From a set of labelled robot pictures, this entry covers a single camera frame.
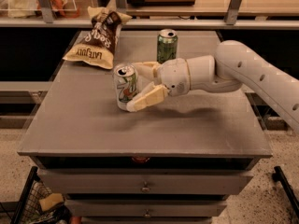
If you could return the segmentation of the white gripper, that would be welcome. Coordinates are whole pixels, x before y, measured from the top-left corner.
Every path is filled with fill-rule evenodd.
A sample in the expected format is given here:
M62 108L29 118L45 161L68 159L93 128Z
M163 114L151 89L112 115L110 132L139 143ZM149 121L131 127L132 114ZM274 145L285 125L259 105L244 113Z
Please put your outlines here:
M148 84L138 95L127 103L129 112L136 112L146 107L161 103L168 94L179 96L187 94L190 90L190 75L187 62L178 58L158 62L133 63L138 74L148 80L154 81Z

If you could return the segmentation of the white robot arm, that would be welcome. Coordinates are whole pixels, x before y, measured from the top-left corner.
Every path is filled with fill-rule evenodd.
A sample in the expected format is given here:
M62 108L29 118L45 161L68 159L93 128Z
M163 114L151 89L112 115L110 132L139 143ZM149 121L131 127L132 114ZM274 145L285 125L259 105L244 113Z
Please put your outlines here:
M213 55L176 58L165 63L135 63L134 67L150 84L126 105L130 112L192 90L222 93L246 85L299 132L299 80L238 41L221 42Z

